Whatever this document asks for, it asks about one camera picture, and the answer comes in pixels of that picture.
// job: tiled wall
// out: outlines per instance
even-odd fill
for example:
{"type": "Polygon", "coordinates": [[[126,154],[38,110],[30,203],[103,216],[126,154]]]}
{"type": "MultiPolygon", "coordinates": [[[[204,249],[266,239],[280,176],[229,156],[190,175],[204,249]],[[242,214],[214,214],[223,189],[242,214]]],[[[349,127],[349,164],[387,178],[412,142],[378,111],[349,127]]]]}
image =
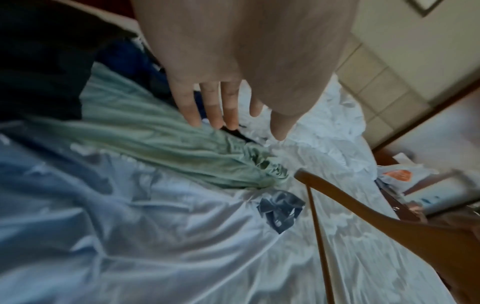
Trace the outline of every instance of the tiled wall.
{"type": "Polygon", "coordinates": [[[353,35],[336,73],[362,105],[367,121],[363,136],[372,148],[432,109],[353,35]]]}

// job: crumpled sheet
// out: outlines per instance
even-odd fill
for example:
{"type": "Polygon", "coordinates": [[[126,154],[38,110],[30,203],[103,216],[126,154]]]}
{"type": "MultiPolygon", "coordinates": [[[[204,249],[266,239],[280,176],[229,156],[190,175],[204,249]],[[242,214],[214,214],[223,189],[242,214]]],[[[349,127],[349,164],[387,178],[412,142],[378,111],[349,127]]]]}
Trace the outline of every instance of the crumpled sheet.
{"type": "Polygon", "coordinates": [[[102,64],[95,63],[91,74],[80,95],[81,121],[31,119],[59,136],[223,188],[266,188],[287,179],[267,148],[210,125],[191,127],[176,109],[102,64]]]}
{"type": "Polygon", "coordinates": [[[278,240],[267,196],[3,125],[0,301],[196,302],[278,240]]]}

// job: wooden hanger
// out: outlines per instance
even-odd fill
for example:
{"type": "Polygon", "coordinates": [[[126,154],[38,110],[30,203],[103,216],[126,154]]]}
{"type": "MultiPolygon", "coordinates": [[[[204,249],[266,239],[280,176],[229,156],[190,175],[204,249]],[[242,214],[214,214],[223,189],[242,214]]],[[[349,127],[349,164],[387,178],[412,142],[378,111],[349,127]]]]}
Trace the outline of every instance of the wooden hanger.
{"type": "Polygon", "coordinates": [[[448,282],[463,290],[472,303],[480,303],[480,241],[473,233],[451,227],[396,220],[368,208],[311,173],[300,170],[295,178],[307,188],[311,187],[340,203],[418,255],[448,282]]]}

